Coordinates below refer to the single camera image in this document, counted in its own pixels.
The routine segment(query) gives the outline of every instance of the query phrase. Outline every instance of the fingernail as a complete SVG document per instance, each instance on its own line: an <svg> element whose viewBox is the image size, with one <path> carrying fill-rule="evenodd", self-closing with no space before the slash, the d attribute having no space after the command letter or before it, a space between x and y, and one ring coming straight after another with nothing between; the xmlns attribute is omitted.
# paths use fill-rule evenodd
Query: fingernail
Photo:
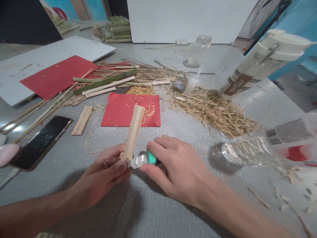
<svg viewBox="0 0 317 238"><path fill-rule="evenodd" d="M119 172L126 169L127 166L128 163L125 160L119 160L117 163L114 164L113 169L115 172Z"/></svg>

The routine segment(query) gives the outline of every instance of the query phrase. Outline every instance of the pink object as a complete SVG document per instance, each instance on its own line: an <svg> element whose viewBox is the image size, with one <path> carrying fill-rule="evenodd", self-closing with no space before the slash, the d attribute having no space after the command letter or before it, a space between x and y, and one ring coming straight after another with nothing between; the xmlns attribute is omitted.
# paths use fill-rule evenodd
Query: pink object
<svg viewBox="0 0 317 238"><path fill-rule="evenodd" d="M5 166L20 150L17 144L5 144L0 147L0 167Z"/></svg>
<svg viewBox="0 0 317 238"><path fill-rule="evenodd" d="M129 127L135 104L145 108L142 127L161 126L159 95L149 96L117 93L110 93L101 126Z"/></svg>
<svg viewBox="0 0 317 238"><path fill-rule="evenodd" d="M61 18L61 19L64 19L64 20L68 20L66 14L64 13L63 10L61 10L60 8L57 8L57 7L52 7L53 10L56 12L56 14Z"/></svg>

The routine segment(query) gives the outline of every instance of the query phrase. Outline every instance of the gray table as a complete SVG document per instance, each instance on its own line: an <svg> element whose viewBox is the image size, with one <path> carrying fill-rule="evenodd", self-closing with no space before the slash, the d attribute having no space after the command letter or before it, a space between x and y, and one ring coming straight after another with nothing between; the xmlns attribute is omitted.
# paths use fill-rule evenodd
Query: gray table
<svg viewBox="0 0 317 238"><path fill-rule="evenodd" d="M157 46L153 44L114 44L114 46L118 49L107 57L107 62L120 62L122 58L130 56L147 64L156 65L154 60L158 60L165 65L185 69L182 62L189 55L187 51L189 47L184 46L162 47L159 50L144 49ZM213 71L216 75L203 76L201 85L219 88L242 60L243 55L236 48L212 45L202 68L203 72ZM236 99L237 103L245 107L245 112L250 118L263 126L270 127L303 114L303 111L268 79L263 80L261 86L267 92L254 87ZM165 89L156 87L155 91L163 100ZM40 99L36 99L19 109L14 109L0 100L0 125L15 118L39 101ZM104 114L102 110L93 112L91 121L87 124L82 136L71 135L84 104L93 103L94 107L105 106L107 101L108 95L101 95L88 99L77 107L61 109L58 115L71 117L75 122L34 171L20 172L0 191L0 205L52 194L70 187L97 156L89 152L125 142L128 128L100 127ZM48 106L32 115L21 125L19 131L11 133L9 141L17 138ZM309 203L313 204L302 195L305 188L309 187L314 197L317 194L315 189L317 187L312 185L316 179L313 170L302 172L301 176L305 177L304 182L291 185L274 169L232 167L226 164L213 149L217 143L228 140L222 133L217 130L209 131L191 116L169 108L161 112L161 121L162 126L159 128L141 128L135 155L146 150L148 141L157 136L166 134L178 137L196 147L206 166L215 176L228 183L237 193L265 214L290 230L297 230L305 237L295 214L291 210L284 212L279 210L281 204L275 197L274 190L268 181L269 177L281 190L281 194L291 199L311 231L314 234L317 233L317 228L313 226L317 222L314 216L316 206L312 205L312 214L302 212ZM90 138L88 138L88 130L92 134ZM21 144L25 144L30 136L22 140ZM0 169L0 181L4 180L11 170L10 167ZM266 209L247 190L247 187L252 188L269 203L272 210ZM117 185L95 207L65 219L50 228L48 233L61 237L230 237L227 231L202 212L166 197L156 184L139 171L134 172L127 185Z"/></svg>

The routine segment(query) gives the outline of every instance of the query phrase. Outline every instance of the white wall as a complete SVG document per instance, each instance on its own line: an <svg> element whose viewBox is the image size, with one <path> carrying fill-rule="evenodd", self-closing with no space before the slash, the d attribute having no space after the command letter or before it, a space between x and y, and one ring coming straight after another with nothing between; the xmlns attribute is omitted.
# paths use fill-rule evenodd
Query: white wall
<svg viewBox="0 0 317 238"><path fill-rule="evenodd" d="M134 43L175 43L210 35L214 44L238 36L258 0L127 0Z"/></svg>

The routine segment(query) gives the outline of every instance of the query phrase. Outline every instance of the small plastic bottle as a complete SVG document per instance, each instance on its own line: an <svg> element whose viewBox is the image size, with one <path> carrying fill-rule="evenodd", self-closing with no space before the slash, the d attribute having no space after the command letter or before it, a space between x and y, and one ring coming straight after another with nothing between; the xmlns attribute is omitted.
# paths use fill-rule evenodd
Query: small plastic bottle
<svg viewBox="0 0 317 238"><path fill-rule="evenodd" d="M192 94L193 93L195 87L198 85L200 73L201 73L201 70L199 70L197 75L188 82L187 87L184 91L185 94Z"/></svg>

